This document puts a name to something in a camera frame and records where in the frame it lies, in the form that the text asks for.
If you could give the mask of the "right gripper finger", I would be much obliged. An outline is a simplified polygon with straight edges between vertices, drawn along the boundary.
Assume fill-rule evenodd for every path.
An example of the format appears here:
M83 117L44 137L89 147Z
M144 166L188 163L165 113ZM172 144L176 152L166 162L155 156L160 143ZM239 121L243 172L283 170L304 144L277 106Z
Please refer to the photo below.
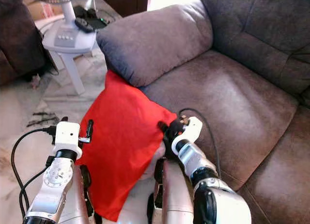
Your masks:
M157 127L164 133L164 135L176 135L176 120L166 124L164 121L159 121Z

